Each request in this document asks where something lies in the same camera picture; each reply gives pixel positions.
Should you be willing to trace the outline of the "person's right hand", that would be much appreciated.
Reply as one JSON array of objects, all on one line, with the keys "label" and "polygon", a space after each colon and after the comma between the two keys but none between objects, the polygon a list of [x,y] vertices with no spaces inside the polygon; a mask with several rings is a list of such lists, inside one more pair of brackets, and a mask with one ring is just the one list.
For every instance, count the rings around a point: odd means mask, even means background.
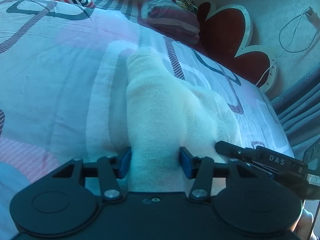
[{"label": "person's right hand", "polygon": [[295,228],[295,233],[301,240],[307,239],[317,239],[317,236],[312,231],[311,235],[309,236],[311,226],[314,221],[314,216],[311,212],[303,208],[302,215],[298,221],[298,224]]}]

